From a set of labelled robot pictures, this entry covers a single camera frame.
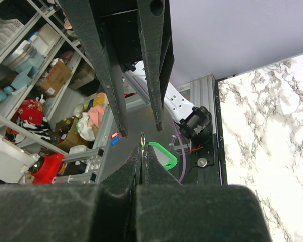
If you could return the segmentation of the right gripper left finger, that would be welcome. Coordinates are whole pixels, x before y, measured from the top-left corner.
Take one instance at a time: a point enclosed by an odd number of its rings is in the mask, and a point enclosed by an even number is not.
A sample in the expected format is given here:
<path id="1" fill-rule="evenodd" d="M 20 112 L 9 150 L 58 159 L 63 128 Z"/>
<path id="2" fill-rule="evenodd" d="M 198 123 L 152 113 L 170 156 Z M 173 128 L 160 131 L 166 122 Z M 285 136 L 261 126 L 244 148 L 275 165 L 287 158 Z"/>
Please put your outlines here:
<path id="1" fill-rule="evenodd" d="M 125 241 L 140 159 L 98 184 L 0 185 L 0 241 Z"/>

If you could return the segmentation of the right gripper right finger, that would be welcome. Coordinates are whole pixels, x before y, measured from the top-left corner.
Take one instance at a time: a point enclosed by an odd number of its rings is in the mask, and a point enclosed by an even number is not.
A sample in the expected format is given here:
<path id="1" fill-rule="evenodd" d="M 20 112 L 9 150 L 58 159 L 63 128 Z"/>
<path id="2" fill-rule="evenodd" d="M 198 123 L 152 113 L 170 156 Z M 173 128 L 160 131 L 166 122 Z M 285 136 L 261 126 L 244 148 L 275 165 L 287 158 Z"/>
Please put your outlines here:
<path id="1" fill-rule="evenodd" d="M 240 185 L 183 185 L 137 146 L 138 241 L 271 241 L 259 202 Z"/>

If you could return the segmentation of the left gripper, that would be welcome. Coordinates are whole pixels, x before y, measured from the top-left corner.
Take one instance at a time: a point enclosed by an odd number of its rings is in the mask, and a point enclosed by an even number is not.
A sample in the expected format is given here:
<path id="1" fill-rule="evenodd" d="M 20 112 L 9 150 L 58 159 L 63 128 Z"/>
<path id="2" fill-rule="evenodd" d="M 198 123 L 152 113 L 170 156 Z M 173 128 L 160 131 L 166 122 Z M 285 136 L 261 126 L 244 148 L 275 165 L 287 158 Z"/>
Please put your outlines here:
<path id="1" fill-rule="evenodd" d="M 170 1 L 60 1 L 107 95 L 118 131 L 128 136 L 122 70 L 142 60 L 157 131 L 173 64 Z"/>

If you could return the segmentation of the metal keyring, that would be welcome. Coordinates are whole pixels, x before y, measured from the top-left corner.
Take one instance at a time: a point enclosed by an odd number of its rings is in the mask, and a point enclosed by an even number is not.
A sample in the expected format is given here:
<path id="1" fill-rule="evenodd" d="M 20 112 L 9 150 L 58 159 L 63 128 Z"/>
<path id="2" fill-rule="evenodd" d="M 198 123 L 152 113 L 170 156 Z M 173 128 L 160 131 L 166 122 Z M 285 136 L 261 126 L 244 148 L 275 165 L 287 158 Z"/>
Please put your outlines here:
<path id="1" fill-rule="evenodd" d="M 142 149 L 144 149 L 146 146 L 146 139 L 145 139 L 144 132 L 141 132 L 141 134 L 140 134 L 140 145 L 141 145 Z"/>

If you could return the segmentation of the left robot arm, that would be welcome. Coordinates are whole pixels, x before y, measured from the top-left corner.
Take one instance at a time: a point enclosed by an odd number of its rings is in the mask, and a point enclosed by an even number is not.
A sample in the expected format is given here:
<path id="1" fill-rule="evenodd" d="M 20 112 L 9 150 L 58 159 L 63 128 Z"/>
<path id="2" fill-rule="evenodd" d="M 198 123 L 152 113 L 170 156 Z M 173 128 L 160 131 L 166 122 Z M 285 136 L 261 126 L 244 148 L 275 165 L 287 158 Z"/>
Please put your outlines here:
<path id="1" fill-rule="evenodd" d="M 158 131 L 163 110 L 186 138 L 202 144 L 211 132 L 211 114 L 184 98 L 170 83 L 173 39 L 169 1 L 60 1 L 86 56 L 96 71 L 120 134 L 128 136 L 122 77 L 134 62 L 143 63 Z"/>

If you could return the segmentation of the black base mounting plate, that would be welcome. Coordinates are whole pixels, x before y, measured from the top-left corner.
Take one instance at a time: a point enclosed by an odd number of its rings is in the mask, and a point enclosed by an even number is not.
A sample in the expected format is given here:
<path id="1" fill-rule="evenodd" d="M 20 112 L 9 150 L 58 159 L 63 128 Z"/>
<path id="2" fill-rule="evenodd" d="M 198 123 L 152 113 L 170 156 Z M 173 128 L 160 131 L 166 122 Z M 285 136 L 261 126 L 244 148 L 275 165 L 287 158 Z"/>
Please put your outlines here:
<path id="1" fill-rule="evenodd" d="M 227 170 L 224 154 L 222 120 L 218 83 L 212 75 L 192 81 L 190 98 L 177 97 L 174 113 L 175 128 L 186 138 L 189 149 L 181 155 L 179 181 L 182 184 L 225 185 Z"/>

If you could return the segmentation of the storage shelf rack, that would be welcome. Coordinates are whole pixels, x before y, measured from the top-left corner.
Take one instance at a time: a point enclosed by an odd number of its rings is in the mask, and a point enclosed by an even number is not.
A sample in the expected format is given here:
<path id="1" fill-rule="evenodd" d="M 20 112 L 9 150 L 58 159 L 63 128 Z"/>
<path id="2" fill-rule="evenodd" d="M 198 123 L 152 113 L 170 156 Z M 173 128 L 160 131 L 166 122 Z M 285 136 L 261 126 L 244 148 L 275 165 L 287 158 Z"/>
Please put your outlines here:
<path id="1" fill-rule="evenodd" d="M 0 1 L 0 134 L 30 150 L 91 148 L 99 81 L 58 1 Z"/>

